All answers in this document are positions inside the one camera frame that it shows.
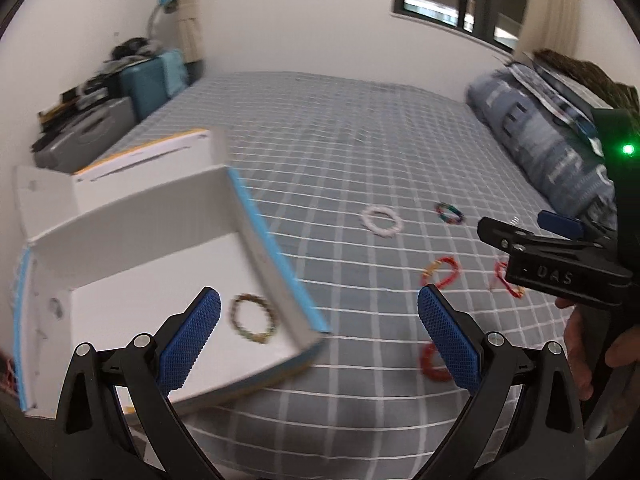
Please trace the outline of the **person's right hand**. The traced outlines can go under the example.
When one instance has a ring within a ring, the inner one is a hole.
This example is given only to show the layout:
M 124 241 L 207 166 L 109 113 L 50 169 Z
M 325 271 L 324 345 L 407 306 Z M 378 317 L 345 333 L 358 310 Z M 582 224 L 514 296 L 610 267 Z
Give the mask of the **person's right hand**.
M 556 298 L 555 307 L 573 311 L 566 322 L 564 342 L 567 350 L 567 362 L 577 388 L 578 398 L 587 401 L 592 397 L 592 364 L 590 358 L 594 350 L 587 326 L 585 312 L 572 300 Z M 639 361 L 639 326 L 626 330 L 606 350 L 605 364 L 619 368 Z

